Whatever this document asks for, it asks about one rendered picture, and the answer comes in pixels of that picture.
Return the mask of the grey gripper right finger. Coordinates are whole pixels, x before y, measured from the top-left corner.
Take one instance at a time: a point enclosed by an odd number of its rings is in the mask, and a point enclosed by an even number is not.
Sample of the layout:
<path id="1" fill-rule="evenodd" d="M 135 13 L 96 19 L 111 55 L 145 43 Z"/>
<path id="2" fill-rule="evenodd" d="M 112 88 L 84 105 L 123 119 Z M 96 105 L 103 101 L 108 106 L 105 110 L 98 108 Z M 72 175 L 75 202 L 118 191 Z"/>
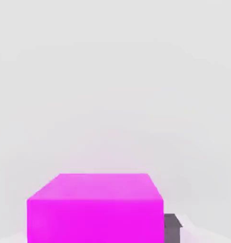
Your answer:
<path id="1" fill-rule="evenodd" d="M 205 243 L 194 226 L 181 223 L 176 214 L 164 214 L 164 243 Z"/>

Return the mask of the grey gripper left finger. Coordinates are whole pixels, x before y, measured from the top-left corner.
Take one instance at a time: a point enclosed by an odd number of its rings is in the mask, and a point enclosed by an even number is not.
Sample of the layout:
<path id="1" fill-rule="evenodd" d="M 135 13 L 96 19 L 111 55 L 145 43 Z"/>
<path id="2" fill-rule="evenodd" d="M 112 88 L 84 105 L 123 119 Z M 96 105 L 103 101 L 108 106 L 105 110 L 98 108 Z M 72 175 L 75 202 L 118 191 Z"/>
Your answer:
<path id="1" fill-rule="evenodd" d="M 27 243 L 27 237 L 24 234 L 15 234 L 7 239 L 7 243 Z"/>

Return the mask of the small magenta cube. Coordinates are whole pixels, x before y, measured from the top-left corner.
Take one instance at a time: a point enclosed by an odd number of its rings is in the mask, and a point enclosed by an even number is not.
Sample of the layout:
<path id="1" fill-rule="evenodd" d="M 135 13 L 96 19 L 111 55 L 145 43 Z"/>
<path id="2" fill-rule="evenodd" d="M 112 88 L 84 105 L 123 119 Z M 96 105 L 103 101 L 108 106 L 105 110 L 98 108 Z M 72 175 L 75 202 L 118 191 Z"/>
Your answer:
<path id="1" fill-rule="evenodd" d="M 28 243 L 164 243 L 148 174 L 59 174 L 27 200 Z"/>

